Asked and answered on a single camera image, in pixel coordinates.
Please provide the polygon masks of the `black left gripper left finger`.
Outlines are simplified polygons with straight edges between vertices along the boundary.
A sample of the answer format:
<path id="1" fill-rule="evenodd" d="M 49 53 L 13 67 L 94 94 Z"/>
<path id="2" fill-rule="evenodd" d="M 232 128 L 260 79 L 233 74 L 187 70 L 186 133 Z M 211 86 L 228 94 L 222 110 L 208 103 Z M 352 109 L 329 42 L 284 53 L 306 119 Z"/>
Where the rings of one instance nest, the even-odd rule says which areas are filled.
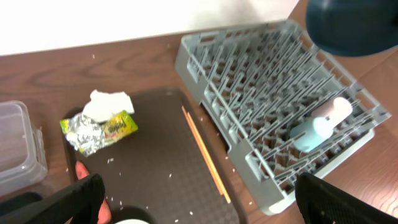
<path id="1" fill-rule="evenodd" d="M 73 223 L 85 206 L 84 182 L 79 180 L 48 198 L 1 216 L 1 223 Z"/>

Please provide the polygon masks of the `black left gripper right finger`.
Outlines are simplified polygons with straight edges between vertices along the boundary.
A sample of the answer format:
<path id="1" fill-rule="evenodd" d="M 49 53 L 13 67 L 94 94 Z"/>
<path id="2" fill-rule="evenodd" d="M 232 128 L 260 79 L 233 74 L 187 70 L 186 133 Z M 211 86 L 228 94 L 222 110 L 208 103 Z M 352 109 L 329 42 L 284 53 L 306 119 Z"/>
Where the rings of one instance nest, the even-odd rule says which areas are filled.
<path id="1" fill-rule="evenodd" d="M 297 178 L 295 198 L 305 223 L 397 224 L 397 218 L 307 172 Z"/>

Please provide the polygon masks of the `light blue plastic cup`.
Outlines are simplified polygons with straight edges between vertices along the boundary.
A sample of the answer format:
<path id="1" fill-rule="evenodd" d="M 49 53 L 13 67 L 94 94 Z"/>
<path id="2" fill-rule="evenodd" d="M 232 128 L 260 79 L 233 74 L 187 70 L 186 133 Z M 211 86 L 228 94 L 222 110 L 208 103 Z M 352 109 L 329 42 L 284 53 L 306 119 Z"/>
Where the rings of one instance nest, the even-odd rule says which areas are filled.
<path id="1" fill-rule="evenodd" d="M 333 126 L 324 117 L 314 117 L 292 128 L 289 137 L 297 150 L 309 153 L 333 134 Z"/>

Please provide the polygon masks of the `pink plastic cup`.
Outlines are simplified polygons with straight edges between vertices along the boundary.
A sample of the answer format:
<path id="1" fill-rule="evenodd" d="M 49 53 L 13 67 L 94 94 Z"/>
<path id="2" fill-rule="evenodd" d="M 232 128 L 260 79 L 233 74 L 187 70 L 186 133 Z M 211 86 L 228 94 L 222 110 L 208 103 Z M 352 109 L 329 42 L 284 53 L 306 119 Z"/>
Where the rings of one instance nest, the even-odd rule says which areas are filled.
<path id="1" fill-rule="evenodd" d="M 336 97 L 312 111 L 312 117 L 324 117 L 331 126 L 337 126 L 353 112 L 351 103 L 343 97 Z"/>

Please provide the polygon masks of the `dark blue plate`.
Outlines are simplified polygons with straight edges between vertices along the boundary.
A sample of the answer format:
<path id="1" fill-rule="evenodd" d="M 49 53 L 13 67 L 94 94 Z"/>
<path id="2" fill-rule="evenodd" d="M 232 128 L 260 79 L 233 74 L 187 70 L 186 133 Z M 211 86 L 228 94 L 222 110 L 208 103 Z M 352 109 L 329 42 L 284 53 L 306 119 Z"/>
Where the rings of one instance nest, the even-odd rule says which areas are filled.
<path id="1" fill-rule="evenodd" d="M 328 53 L 376 54 L 397 46 L 397 0 L 309 0 L 305 24 Z"/>

